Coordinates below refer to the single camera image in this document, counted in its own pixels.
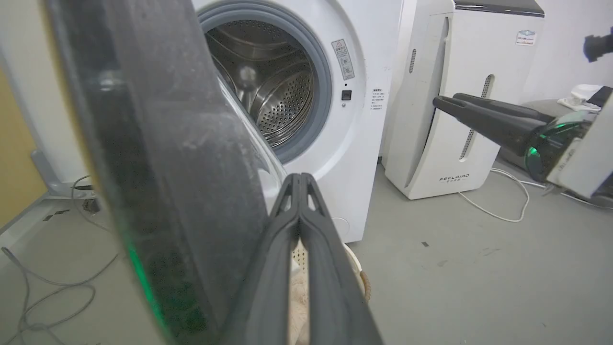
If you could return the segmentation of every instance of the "gray cable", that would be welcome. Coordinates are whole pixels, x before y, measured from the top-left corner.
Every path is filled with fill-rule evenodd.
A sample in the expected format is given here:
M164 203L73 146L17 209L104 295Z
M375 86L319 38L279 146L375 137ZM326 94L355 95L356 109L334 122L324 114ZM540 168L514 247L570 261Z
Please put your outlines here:
M73 184L72 184L72 188L71 188L71 194L70 194L70 198L72 200L73 205L75 206L75 208L77 209L77 212L89 223L92 223L93 225L97 226L98 228L104 230L104 231L109 231L108 228L103 227L102 225L93 222L92 220L90 220L89 218L87 218L87 216L85 214L83 214L81 212L81 210L78 208L77 202L74 198L74 190L75 187L77 185L77 183L83 179L86 179L87 177L89 177L89 175L87 176L83 176L80 179L76 180ZM83 312L90 304L91 302L94 300L94 297L96 296L96 288L93 285L88 284L90 281L94 280L95 278L97 278L99 275L101 275L117 258L118 254L115 254L115 256L106 264L104 265L104 267L102 267L102 269L100 269L98 272L96 272L96 274L94 274L93 276L85 279L84 281L80 281L80 282L74 282L74 283L62 283L62 282L55 282L55 281L51 281L47 278L42 277L41 275L32 272L30 269L28 269L27 267L23 266L21 264L21 262L19 261L19 259L17 259L17 257L11 253L11 251L6 248L6 247L2 247L2 253L4 253L4 255L6 255L9 260L15 264L15 266L17 266L17 268L19 268L19 270L21 271L21 275L23 276L23 280L26 284L26 296L23 299L23 307L21 309L21 315L19 317L19 321L17 323L17 332L15 333L15 335L13 335L12 337L10 337L6 342L4 342L2 345L8 345L10 344L15 338L19 338L21 341L21 345L26 345L25 340L23 339L23 332L25 331L45 331L49 334L49 336L51 338L53 338L53 340L55 340L56 343L60 344L60 345L66 345L66 343L64 343L63 341L61 341L52 331L51 328L55 327L59 324L63 324L64 322L72 319L73 317L79 315L81 312ZM30 281L28 279L28 274L34 276L36 279L41 280L43 282L46 282L48 284L51 285L55 285L55 286L60 286L59 289L53 291L52 293L49 293L47 295L45 295L44 297L38 299L37 301L35 301L34 303L32 303L31 305L28 306L29 304L29 300L30 300ZM31 312L37 305L41 304L43 301L45 301L47 298L50 298L51 296L55 296L58 293L67 290L67 289L71 289L71 288L86 288L88 290L91 290L91 296L89 298L89 300L81 307L79 308L77 311L75 311L74 313L72 313L71 315L56 321L56 322L52 322L50 324L30 324L28 322L28 313Z
M109 232L109 229L107 229L107 228L103 227L102 225L100 225L100 224L94 222L93 220L89 219L86 214L83 214L83 211L81 211L81 208L77 205L77 200L75 199L75 189L77 187L77 183L81 182L82 180L85 180L88 177L89 177L89 175L85 175L85 176L81 177L80 179L76 180L72 184L72 186L70 188L70 200L72 200L72 205L77 209L77 212L79 212L79 214L81 215L81 217L83 217L83 219L85 219L88 223L93 224L93 225L99 227L100 229L102 229L102 230L104 230L106 232Z

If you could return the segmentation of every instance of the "stainless steel drum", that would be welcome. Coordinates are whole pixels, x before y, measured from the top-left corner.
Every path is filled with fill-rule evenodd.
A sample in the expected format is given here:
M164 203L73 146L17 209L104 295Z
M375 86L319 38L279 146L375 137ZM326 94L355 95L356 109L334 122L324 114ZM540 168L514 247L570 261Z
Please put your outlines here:
M271 147L291 138L313 105L313 69L288 33L256 20L207 32L213 61Z

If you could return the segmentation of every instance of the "air purifier vent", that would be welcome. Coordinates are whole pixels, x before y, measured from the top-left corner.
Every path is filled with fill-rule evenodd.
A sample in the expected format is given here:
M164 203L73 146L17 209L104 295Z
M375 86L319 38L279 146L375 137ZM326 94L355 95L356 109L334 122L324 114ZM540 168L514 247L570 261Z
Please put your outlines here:
M485 78L485 83L483 83L483 91L481 91L481 98L488 98L490 96L490 89L493 85L494 75L490 74ZM464 143L464 148L462 149L462 153L460 154L460 160L463 160L468 153L468 149L470 148L470 144L473 143L474 130L470 130L468 132L468 137L466 137L466 142Z
M413 73L413 67L415 67L415 56L417 55L417 49L413 49L411 54L411 63L409 64L409 73Z

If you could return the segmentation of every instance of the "floor stain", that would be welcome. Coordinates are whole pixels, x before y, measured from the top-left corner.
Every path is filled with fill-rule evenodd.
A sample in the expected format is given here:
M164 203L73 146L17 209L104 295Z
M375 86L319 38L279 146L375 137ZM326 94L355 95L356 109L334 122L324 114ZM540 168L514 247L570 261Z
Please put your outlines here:
M486 256L488 256L490 254L494 254L495 252L498 252L499 250L500 250L500 248L494 248L494 249L490 250L489 252L483 254L483 256L486 257Z

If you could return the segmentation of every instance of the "white wall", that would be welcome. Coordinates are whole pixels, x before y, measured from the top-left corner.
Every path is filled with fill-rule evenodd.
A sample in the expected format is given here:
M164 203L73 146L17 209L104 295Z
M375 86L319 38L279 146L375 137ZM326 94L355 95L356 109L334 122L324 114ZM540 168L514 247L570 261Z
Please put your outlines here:
M39 1L0 1L0 52L36 146L62 182L73 182L87 172L59 90L42 14Z
M603 36L613 26L612 0L537 0L545 28L537 38L535 60L521 102L562 98L577 84L613 87L613 54L588 63L583 42Z

